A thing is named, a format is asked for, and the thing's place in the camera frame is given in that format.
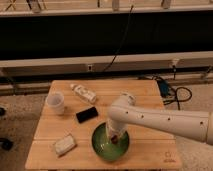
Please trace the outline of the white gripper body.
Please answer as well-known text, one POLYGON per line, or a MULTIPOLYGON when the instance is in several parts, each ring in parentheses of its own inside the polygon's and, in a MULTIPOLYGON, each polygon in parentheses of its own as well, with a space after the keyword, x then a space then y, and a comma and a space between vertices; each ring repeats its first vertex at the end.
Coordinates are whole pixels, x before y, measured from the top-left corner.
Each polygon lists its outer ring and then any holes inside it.
POLYGON ((124 123, 108 119, 106 122, 106 133, 109 139, 117 137, 120 139, 126 132, 126 125, 124 123))

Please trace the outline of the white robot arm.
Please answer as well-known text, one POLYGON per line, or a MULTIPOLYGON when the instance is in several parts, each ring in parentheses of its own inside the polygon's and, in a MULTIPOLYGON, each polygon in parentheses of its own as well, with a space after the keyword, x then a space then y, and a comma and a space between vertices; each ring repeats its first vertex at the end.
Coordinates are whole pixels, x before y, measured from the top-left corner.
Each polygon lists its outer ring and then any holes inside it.
POLYGON ((120 138, 127 124, 141 125, 213 145, 213 114, 137 107, 135 97, 122 93, 108 108, 107 136, 120 138))

